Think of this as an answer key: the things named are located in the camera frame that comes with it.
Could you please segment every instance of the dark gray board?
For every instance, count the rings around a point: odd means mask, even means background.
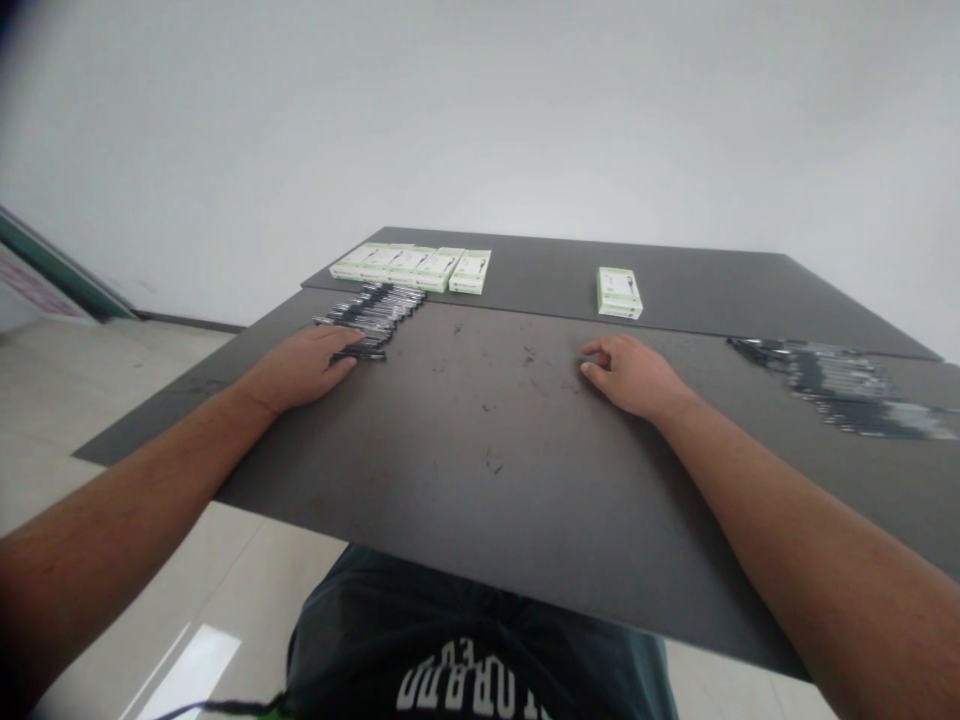
[[[305,290],[76,454],[112,464],[341,296]],[[583,384],[604,326],[425,305],[365,364],[265,435],[218,500],[430,567],[804,676],[659,434]],[[960,579],[960,443],[822,425],[721,338],[634,334],[811,479]],[[960,406],[960,370],[884,358],[905,393]]]
[[[902,357],[940,357],[805,267],[778,253],[555,240],[385,227],[364,242],[492,250],[483,295],[437,302],[633,327],[812,340]],[[639,320],[597,314],[597,268],[634,271]],[[304,287],[356,291],[323,269]]]

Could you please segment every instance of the white wall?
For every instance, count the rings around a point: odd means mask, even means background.
[[[0,283],[0,335],[36,322],[43,317],[17,297],[5,283]]]
[[[406,225],[786,251],[960,358],[950,0],[91,0],[17,40],[0,202],[139,308],[250,323]]]

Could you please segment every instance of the product box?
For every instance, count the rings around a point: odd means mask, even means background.
[[[389,282],[389,267],[409,245],[384,245],[360,265],[360,277],[367,282]]]
[[[633,270],[600,268],[597,271],[597,305],[601,315],[636,320],[643,312],[640,289]]]
[[[413,279],[421,290],[446,292],[447,281],[463,255],[463,248],[440,248],[427,258],[413,273]]]
[[[450,276],[450,290],[480,295],[489,265],[489,250],[464,250],[460,262]]]
[[[421,267],[435,252],[436,248],[414,247],[403,248],[399,256],[387,266],[387,281],[396,285],[416,287],[414,272]]]
[[[360,267],[377,250],[385,247],[389,246],[383,243],[364,243],[332,265],[330,274],[338,280],[363,280],[360,275]]]

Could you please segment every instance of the floor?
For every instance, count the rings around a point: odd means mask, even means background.
[[[44,321],[0,335],[0,534],[96,476],[100,467],[70,453],[231,337],[126,320]],[[343,548],[213,503],[136,602],[47,693],[43,716],[145,720],[211,693],[269,699],[283,686],[300,605]],[[683,720],[835,717],[811,685],[667,647]]]

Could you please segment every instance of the hand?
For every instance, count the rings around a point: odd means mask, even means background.
[[[580,352],[600,355],[596,364],[585,362],[580,369],[610,402],[628,413],[656,423],[699,400],[660,353],[629,335],[597,338]]]
[[[357,364],[354,358],[343,358],[331,365],[333,354],[363,338],[362,332],[352,328],[309,328],[264,355],[235,387],[277,415],[313,402],[330,392]]]

